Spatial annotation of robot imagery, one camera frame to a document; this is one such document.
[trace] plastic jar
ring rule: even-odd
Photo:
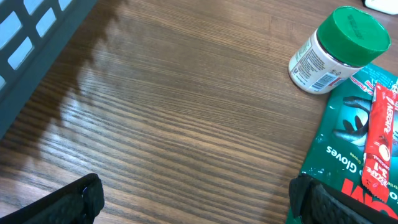
[[[371,15],[339,7],[290,59],[289,75],[309,93],[328,93],[390,45],[388,31]]]

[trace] green package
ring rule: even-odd
[[[380,212],[398,219],[398,111],[394,113],[392,160],[387,203],[361,183],[363,153],[376,83],[398,89],[397,77],[373,64],[335,88],[300,170]],[[289,211],[286,223],[301,223]]]

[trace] wood grain surface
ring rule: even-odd
[[[0,142],[0,216],[95,172],[95,223],[283,223],[328,98],[287,64],[344,5],[99,0]]]

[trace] green lid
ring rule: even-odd
[[[318,39],[334,58],[355,67],[367,65],[391,45],[387,30],[366,12],[335,9],[319,26]]]

